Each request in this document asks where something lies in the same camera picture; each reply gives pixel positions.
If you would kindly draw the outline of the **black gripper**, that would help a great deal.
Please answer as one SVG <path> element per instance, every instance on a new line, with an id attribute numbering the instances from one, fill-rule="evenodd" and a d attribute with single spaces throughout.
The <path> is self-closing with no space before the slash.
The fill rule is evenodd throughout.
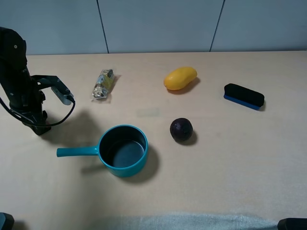
<path id="1" fill-rule="evenodd" d="M 30 128 L 49 128 L 60 124 L 48 123 L 47 113 L 42 110 L 42 103 L 46 99 L 42 90 L 52 87 L 42 76 L 30 76 L 27 68 L 18 72 L 1 64 L 0 83 L 9 99 L 9 106 L 3 100 L 0 104 L 24 125 Z"/>

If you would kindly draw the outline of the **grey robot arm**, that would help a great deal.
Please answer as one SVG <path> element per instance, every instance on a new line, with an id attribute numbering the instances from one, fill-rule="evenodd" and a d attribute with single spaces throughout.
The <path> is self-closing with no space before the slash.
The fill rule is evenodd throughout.
<path id="1" fill-rule="evenodd" d="M 38 135 L 51 129 L 47 126 L 47 113 L 42 110 L 46 97 L 27 68 L 26 42 L 17 32 L 4 27 L 0 28 L 0 83 L 10 109 L 22 115 L 26 126 Z"/>

